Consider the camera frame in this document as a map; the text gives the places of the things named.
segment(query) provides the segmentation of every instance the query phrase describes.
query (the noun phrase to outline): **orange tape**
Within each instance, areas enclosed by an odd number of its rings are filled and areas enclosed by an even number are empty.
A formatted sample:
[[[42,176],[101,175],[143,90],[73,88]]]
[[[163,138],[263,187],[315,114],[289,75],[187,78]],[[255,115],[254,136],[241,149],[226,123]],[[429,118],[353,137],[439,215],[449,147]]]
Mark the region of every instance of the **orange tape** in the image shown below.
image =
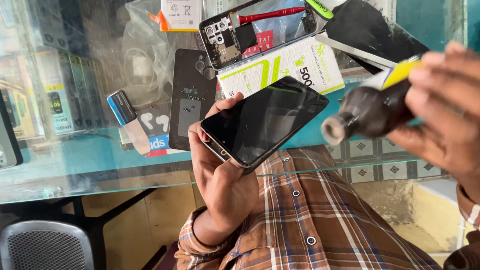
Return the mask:
[[[167,31],[169,31],[167,21],[165,20],[165,17],[163,16],[162,11],[159,11],[157,16],[151,14],[150,12],[147,12],[147,16],[148,16],[152,21],[160,24],[160,31],[162,31],[162,32],[167,32]]]

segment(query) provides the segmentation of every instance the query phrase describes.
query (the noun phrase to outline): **bottle nozzle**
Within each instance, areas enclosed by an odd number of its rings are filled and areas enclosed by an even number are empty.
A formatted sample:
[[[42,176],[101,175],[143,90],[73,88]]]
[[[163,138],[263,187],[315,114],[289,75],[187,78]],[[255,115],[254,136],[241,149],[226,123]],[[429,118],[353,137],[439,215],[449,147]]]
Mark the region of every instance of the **bottle nozzle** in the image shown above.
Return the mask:
[[[331,145],[338,145],[346,139],[345,127],[347,123],[338,115],[330,116],[322,123],[322,135]]]

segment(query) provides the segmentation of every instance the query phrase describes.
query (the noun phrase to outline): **checked brown shirt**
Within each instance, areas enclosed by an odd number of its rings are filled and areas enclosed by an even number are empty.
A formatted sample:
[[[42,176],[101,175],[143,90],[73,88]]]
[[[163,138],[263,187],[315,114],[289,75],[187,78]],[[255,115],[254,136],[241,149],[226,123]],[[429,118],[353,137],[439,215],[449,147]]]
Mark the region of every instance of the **checked brown shirt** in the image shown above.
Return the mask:
[[[257,170],[258,206],[220,246],[205,246],[192,225],[180,232],[178,269],[441,269],[425,252],[404,240],[334,170],[324,146],[274,153]],[[480,206],[457,189],[460,209],[477,228]],[[480,266],[480,237],[445,265]]]

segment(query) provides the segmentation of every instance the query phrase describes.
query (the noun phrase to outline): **hand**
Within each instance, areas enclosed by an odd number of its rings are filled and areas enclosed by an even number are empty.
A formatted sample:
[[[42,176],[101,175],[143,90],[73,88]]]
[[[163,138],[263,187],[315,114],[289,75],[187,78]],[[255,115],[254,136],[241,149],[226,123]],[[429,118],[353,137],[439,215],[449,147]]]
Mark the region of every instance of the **hand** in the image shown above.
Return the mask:
[[[238,93],[234,98],[218,100],[206,117],[230,109],[242,99],[243,94]],[[200,242],[215,246],[225,241],[253,210],[259,186],[254,172],[242,175],[244,168],[236,161],[222,162],[202,143],[209,137],[200,122],[190,126],[188,137],[193,173],[208,208],[193,223],[193,231]]]
[[[480,203],[480,58],[452,41],[445,54],[427,52],[421,61],[408,77],[405,102],[424,124],[388,137],[449,171]]]

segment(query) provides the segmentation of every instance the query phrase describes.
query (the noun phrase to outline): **shirt pocket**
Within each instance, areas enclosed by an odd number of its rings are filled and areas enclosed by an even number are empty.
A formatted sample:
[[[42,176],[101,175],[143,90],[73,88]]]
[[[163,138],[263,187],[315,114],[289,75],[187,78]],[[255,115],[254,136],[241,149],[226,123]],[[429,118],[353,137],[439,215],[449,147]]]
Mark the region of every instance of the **shirt pocket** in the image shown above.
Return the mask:
[[[256,249],[276,248],[277,241],[273,223],[265,222],[264,214],[256,217],[249,216],[252,222],[244,222],[246,225],[242,228],[242,233],[237,238],[235,245],[229,253],[225,255],[220,265],[220,269],[225,269],[232,261],[244,254],[256,252]]]

